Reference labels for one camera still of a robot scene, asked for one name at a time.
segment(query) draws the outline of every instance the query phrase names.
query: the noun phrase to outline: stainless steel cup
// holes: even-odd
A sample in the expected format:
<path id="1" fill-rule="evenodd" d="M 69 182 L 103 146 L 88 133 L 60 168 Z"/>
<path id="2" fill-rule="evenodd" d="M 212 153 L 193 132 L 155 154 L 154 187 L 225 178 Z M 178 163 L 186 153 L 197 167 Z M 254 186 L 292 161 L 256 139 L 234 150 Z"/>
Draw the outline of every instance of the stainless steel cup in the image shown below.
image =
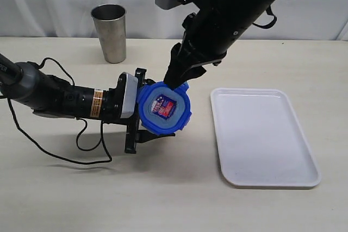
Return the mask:
<path id="1" fill-rule="evenodd" d="M 117 64 L 126 59 L 126 10 L 120 5 L 105 4 L 91 12 L 104 58 Z"/>

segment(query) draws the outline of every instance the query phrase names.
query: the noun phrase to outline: white curtain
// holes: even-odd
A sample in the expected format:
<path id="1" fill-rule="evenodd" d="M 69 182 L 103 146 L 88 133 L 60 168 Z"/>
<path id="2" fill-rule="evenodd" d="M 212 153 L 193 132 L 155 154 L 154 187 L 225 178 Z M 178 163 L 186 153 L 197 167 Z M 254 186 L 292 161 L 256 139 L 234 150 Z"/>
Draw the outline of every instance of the white curtain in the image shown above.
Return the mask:
<path id="1" fill-rule="evenodd" d="M 193 4 L 165 11 L 154 0 L 0 0 L 1 36 L 95 37 L 93 7 L 117 3 L 127 9 L 127 36 L 181 38 L 183 19 Z M 348 0 L 277 0 L 278 23 L 250 28 L 245 39 L 348 39 Z M 267 23 L 263 15 L 259 23 Z"/>

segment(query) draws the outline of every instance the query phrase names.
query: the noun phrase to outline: electrical wire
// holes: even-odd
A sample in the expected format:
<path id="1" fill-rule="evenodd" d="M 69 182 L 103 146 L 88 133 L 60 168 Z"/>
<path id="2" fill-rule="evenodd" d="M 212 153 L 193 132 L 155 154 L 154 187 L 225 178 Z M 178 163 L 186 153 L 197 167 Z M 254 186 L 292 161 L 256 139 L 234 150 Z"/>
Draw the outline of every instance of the electrical wire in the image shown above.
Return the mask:
<path id="1" fill-rule="evenodd" d="M 70 163 L 74 163 L 74 164 L 80 164 L 80 165 L 93 165 L 93 164 L 99 164 L 99 163 L 108 163 L 108 162 L 111 162 L 113 160 L 113 158 L 111 157 L 106 145 L 105 145 L 105 141 L 104 141 L 104 131 L 103 131 L 103 125 L 104 125 L 104 122 L 101 121 L 101 124 L 100 124 L 100 136 L 101 136 L 101 144 L 104 148 L 104 151 L 108 157 L 108 160 L 97 160 L 97 161 L 91 161 L 91 162 L 82 162 L 82 161 L 76 161 L 76 160 L 71 160 L 71 159 L 68 159 L 68 158 L 65 158 L 65 157 L 62 157 L 62 156 L 58 156 L 58 155 L 55 155 L 51 152 L 48 152 L 47 150 L 45 150 L 44 148 L 42 148 L 37 141 L 35 141 L 32 137 L 30 137 L 29 134 L 27 134 L 20 126 L 20 124 L 18 123 L 18 120 L 17 120 L 17 116 L 16 116 L 16 112 L 12 106 L 12 102 L 11 102 L 11 99 L 7 99 L 7 102 L 8 102 L 8 105 L 9 105 L 9 108 L 10 108 L 10 111 L 12 113 L 12 117 L 13 117 L 13 120 L 15 122 L 15 125 L 17 127 L 17 129 L 26 137 L 28 138 L 33 144 L 35 144 L 37 146 L 37 148 L 39 150 L 41 150 L 42 152 L 46 153 L 47 155 L 51 156 L 51 157 L 54 157 L 54 158 L 57 158 L 57 159 L 60 159 L 60 160 L 64 160 L 64 161 L 67 161 L 67 162 L 70 162 Z"/>
<path id="2" fill-rule="evenodd" d="M 80 150 L 80 151 L 83 151 L 83 152 L 91 152 L 93 150 L 95 150 L 96 148 L 98 148 L 98 146 L 100 145 L 100 143 L 102 142 L 102 139 L 100 138 L 97 145 L 95 145 L 94 147 L 92 148 L 89 148 L 89 149 L 84 149 L 82 147 L 80 147 L 80 145 L 78 144 L 78 140 L 80 139 L 80 136 L 84 133 L 84 131 L 87 129 L 87 126 L 88 126 L 88 122 L 85 120 L 85 119 L 81 119 L 81 118 L 76 118 L 76 120 L 78 121 L 84 121 L 85 123 L 85 127 L 77 134 L 76 136 L 76 146 L 77 148 Z"/>
<path id="3" fill-rule="evenodd" d="M 55 60 L 53 58 L 50 58 L 50 57 L 44 58 L 43 61 L 41 62 L 41 64 L 38 65 L 38 69 L 42 69 L 45 66 L 45 63 L 46 63 L 47 60 L 55 62 L 60 67 L 60 69 L 66 74 L 66 76 L 68 76 L 71 79 L 72 85 L 75 86 L 75 81 L 71 77 L 71 75 L 62 67 L 62 65 L 57 60 Z"/>

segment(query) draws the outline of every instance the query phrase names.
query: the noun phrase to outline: white plastic tray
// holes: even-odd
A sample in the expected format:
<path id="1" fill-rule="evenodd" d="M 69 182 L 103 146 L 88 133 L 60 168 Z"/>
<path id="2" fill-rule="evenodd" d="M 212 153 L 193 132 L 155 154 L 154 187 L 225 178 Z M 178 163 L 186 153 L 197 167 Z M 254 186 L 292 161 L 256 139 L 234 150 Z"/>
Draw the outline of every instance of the white plastic tray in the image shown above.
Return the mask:
<path id="1" fill-rule="evenodd" d="M 219 88 L 211 93 L 220 166 L 241 187 L 310 189 L 321 175 L 285 93 Z"/>

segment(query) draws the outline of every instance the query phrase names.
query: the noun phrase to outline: blue plastic container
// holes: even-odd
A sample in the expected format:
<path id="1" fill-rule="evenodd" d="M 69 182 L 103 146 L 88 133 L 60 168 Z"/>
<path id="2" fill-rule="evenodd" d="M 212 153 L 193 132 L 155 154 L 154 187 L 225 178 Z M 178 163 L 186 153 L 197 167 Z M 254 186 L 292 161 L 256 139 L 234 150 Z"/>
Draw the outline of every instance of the blue plastic container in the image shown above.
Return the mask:
<path id="1" fill-rule="evenodd" d="M 192 114 L 188 88 L 185 83 L 171 90 L 162 81 L 142 87 L 136 99 L 142 125 L 156 135 L 182 130 Z"/>

